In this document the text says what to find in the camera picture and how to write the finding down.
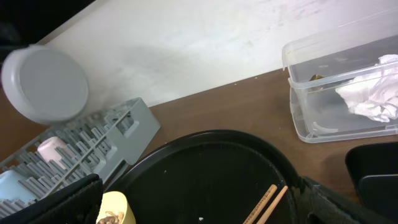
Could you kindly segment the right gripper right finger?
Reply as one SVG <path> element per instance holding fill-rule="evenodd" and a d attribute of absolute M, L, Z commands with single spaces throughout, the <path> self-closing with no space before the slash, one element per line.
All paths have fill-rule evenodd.
<path fill-rule="evenodd" d="M 308 177 L 299 178 L 298 185 L 292 187 L 292 196 L 295 223 L 394 224 Z"/>

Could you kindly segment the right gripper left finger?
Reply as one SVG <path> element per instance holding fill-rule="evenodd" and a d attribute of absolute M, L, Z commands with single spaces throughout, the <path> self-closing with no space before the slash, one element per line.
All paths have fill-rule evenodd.
<path fill-rule="evenodd" d="M 1 219 L 1 224 L 95 224 L 102 198 L 103 181 L 90 174 Z"/>

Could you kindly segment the pink plastic cup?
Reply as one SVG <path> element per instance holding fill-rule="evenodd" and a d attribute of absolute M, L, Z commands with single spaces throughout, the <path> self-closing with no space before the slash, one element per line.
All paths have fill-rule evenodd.
<path fill-rule="evenodd" d="M 51 137 L 42 142 L 39 146 L 37 151 L 39 154 L 42 156 L 45 162 L 48 162 L 49 160 L 55 161 L 60 167 L 63 169 L 65 166 L 60 163 L 62 156 L 55 150 L 56 147 L 62 148 L 70 157 L 74 157 L 74 154 L 72 153 L 69 148 L 67 148 L 67 144 L 62 141 L 59 137 Z"/>

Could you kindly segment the light blue plastic cup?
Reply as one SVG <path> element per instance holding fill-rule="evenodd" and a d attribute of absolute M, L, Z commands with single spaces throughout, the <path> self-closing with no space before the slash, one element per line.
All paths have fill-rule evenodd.
<path fill-rule="evenodd" d="M 25 177 L 14 170 L 7 170 L 1 174 L 1 199 L 19 199 L 24 203 L 27 203 L 29 200 L 35 200 L 35 196 L 18 183 L 19 180 L 25 180 Z"/>

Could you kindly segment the grey round plate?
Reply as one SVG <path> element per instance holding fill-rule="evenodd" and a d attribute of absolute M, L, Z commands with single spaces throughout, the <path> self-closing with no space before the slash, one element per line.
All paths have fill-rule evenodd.
<path fill-rule="evenodd" d="M 88 80 L 80 64 L 42 45 L 12 51 L 3 62 L 1 83 L 11 105 L 39 124 L 75 118 L 88 101 Z"/>

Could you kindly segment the grey plastic dishwasher rack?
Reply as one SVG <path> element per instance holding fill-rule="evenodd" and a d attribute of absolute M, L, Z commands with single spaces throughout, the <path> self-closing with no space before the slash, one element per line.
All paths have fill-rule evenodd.
<path fill-rule="evenodd" d="M 99 175 L 104 184 L 114 182 L 128 165 L 137 162 L 159 129 L 160 123 L 141 98 L 48 128 L 1 161 L 1 172 L 14 170 L 23 175 L 25 180 L 18 183 L 35 196 L 27 203 L 1 199 L 1 218 L 90 174 Z M 37 151 L 42 142 L 54 136 L 74 154 L 70 157 L 56 147 L 64 169 L 53 160 L 45 162 Z"/>

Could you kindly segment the clear plastic waste bin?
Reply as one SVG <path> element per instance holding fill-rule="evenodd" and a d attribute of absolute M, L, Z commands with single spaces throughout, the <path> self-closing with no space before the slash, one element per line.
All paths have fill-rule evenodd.
<path fill-rule="evenodd" d="M 382 123 L 351 114 L 335 91 L 357 76 L 397 67 L 397 35 L 313 35 L 286 44 L 282 63 L 289 71 L 290 110 L 302 141 L 321 143 L 397 134 L 397 119 Z M 310 81 L 313 75 L 323 78 Z M 323 89 L 312 91 L 315 86 Z"/>

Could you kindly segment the yellow bowl with food scraps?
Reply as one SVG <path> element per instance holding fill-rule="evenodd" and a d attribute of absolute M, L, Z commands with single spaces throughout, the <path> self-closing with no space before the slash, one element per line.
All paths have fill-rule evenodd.
<path fill-rule="evenodd" d="M 136 218 L 124 194 L 117 191 L 103 194 L 96 224 L 136 224 Z"/>

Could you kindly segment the wooden chopstick right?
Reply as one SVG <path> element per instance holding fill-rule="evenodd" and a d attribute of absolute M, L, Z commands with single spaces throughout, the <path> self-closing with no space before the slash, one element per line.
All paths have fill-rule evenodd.
<path fill-rule="evenodd" d="M 272 212 L 275 210 L 276 206 L 286 193 L 288 187 L 284 186 L 281 191 L 278 193 L 278 195 L 275 197 L 275 199 L 272 201 L 272 203 L 268 206 L 266 211 L 262 214 L 261 218 L 257 221 L 256 224 L 265 224 L 265 222 L 269 219 L 270 215 Z"/>

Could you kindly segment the wooden chopstick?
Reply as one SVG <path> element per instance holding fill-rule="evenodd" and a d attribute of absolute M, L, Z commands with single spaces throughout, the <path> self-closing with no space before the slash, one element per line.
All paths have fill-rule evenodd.
<path fill-rule="evenodd" d="M 252 212 L 249 214 L 249 216 L 245 219 L 243 224 L 252 224 L 254 220 L 257 218 L 257 216 L 260 214 L 262 209 L 266 206 L 268 201 L 271 199 L 273 194 L 276 192 L 277 186 L 272 184 L 267 192 L 262 196 L 260 201 L 257 203 L 257 205 L 253 208 Z"/>
<path fill-rule="evenodd" d="M 256 224 L 265 224 L 265 222 L 269 219 L 270 215 L 272 212 L 275 210 L 276 206 L 286 193 L 288 187 L 284 186 L 281 191 L 278 193 L 278 195 L 275 197 L 275 199 L 272 201 L 272 203 L 268 206 L 266 211 L 262 214 L 261 218 L 257 221 Z"/>

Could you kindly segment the wooden chopstick left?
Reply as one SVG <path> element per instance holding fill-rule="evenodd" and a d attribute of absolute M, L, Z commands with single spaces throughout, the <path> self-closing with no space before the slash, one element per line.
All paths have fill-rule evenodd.
<path fill-rule="evenodd" d="M 277 186 L 272 184 L 267 192 L 262 196 L 260 201 L 257 203 L 257 205 L 253 208 L 252 212 L 249 214 L 249 216 L 245 219 L 243 224 L 252 224 L 254 220 L 257 218 L 257 216 L 260 214 L 262 209 L 266 206 L 268 201 L 271 199 L 273 194 L 276 192 Z"/>

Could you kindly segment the black rectangular tray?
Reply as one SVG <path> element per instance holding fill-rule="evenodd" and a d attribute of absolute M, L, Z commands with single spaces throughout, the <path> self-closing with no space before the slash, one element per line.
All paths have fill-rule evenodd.
<path fill-rule="evenodd" d="M 345 164 L 362 205 L 397 222 L 397 143 L 352 148 Z"/>

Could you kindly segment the round black serving tray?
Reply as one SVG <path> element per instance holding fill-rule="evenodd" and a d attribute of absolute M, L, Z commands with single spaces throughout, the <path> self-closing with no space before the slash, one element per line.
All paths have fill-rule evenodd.
<path fill-rule="evenodd" d="M 110 190 L 126 196 L 138 223 L 242 223 L 271 185 L 299 183 L 273 145 L 240 131 L 211 130 L 160 146 Z"/>

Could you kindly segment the crumpled white tissue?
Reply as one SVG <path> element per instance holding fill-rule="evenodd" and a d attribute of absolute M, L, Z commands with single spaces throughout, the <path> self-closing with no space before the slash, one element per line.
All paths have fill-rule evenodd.
<path fill-rule="evenodd" d="M 351 114 L 382 123 L 397 119 L 397 67 L 357 76 L 335 91 Z"/>

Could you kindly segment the gold foil wrapper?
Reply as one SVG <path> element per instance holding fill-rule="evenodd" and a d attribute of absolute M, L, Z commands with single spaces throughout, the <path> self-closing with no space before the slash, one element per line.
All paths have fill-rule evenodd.
<path fill-rule="evenodd" d="M 319 79 L 322 79 L 322 78 L 323 78 L 323 76 L 321 76 L 321 75 L 313 75 L 311 77 L 310 81 L 315 81 L 315 80 L 319 80 Z M 311 87 L 312 91 L 318 91 L 318 90 L 322 90 L 322 89 L 323 89 L 322 86 Z"/>

